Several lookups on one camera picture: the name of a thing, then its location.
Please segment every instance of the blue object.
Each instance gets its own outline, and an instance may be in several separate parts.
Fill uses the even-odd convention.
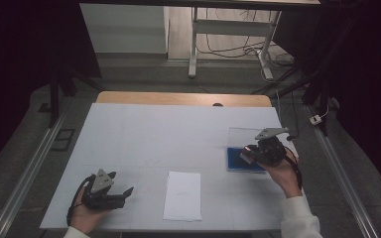
[[[247,164],[240,158],[243,148],[227,148],[227,168],[231,172],[252,172],[259,173],[266,171],[257,163]]]

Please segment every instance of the sleeve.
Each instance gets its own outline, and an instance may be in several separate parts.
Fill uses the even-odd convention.
[[[87,235],[83,234],[82,232],[76,230],[73,227],[69,227],[67,229],[66,234],[64,235],[63,238],[89,238]]]
[[[306,198],[296,196],[281,202],[284,220],[281,222],[283,238],[318,238],[319,220],[313,216]]]

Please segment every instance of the power adapter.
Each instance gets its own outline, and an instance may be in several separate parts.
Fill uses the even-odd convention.
[[[321,119],[318,115],[311,117],[311,123],[313,125],[317,125],[321,122]]]

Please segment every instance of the white wall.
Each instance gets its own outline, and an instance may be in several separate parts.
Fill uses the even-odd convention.
[[[168,7],[80,4],[96,53],[165,54]]]

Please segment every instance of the white paper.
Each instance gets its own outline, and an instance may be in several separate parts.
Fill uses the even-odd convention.
[[[200,174],[169,172],[163,219],[202,220]]]

